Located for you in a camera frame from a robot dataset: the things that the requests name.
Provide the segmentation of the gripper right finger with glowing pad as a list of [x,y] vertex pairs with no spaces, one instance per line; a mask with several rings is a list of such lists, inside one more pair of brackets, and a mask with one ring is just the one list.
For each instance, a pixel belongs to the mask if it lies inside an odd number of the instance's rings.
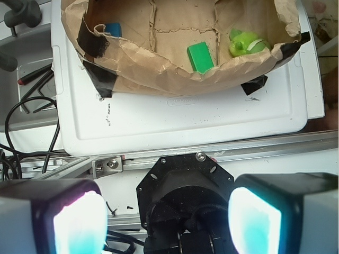
[[240,175],[228,222],[237,253],[338,253],[338,176]]

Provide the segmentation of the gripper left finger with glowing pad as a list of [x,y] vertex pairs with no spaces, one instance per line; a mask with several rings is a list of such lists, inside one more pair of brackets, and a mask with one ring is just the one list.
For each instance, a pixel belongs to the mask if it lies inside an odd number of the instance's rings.
[[1,182],[1,253],[102,253],[107,230],[93,180]]

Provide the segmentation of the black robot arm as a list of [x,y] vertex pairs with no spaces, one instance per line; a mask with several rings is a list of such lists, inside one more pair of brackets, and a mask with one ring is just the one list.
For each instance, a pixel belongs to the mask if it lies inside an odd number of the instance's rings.
[[338,253],[338,175],[242,174],[210,158],[160,158],[136,188],[140,241],[108,226],[91,179],[1,183],[1,253]]

